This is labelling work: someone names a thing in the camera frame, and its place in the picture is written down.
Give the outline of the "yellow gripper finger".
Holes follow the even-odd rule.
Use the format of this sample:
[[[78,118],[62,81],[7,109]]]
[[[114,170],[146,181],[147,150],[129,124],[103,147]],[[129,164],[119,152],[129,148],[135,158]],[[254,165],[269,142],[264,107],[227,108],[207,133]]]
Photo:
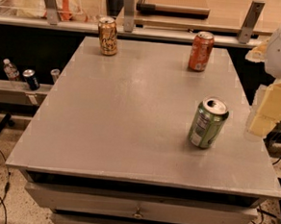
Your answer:
[[[258,46],[252,48],[245,54],[245,59],[251,62],[263,62],[265,60],[265,54],[267,52],[268,41],[262,41]]]
[[[265,138],[280,121],[281,80],[276,79],[268,87],[259,85],[245,128],[249,134]]]

